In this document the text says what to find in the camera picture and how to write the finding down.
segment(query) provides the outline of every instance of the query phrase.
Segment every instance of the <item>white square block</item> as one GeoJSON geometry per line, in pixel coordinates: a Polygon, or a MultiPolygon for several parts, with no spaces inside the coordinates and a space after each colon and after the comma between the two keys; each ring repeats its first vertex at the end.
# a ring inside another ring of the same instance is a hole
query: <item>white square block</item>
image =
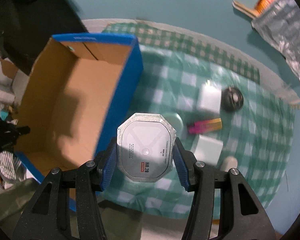
{"type": "Polygon", "coordinates": [[[192,152],[197,161],[203,161],[209,165],[216,166],[222,147],[222,141],[199,134],[194,140],[192,152]]]}
{"type": "Polygon", "coordinates": [[[219,117],[221,104],[221,89],[203,84],[199,93],[197,110],[219,117]]]}

